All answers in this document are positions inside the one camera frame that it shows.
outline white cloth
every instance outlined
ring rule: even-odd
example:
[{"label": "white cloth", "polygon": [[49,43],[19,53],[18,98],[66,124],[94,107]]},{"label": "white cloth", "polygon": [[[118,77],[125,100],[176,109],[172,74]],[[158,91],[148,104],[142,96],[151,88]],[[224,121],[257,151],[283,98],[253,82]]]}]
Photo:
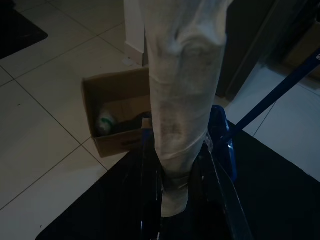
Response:
[{"label": "white cloth", "polygon": [[140,0],[155,150],[165,172],[162,217],[183,212],[207,133],[226,43],[229,0]]}]

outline tiled floor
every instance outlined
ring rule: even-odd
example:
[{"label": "tiled floor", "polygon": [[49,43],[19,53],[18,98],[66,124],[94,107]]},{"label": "tiled floor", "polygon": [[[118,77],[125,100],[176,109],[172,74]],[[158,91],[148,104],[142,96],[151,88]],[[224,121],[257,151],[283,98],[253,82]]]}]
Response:
[{"label": "tiled floor", "polygon": [[[121,0],[16,0],[48,38],[0,60],[0,239],[34,240],[124,154],[100,158],[83,77],[127,66]],[[237,123],[284,77],[254,71],[231,103]],[[320,180],[320,84],[304,80],[245,130]]]}]

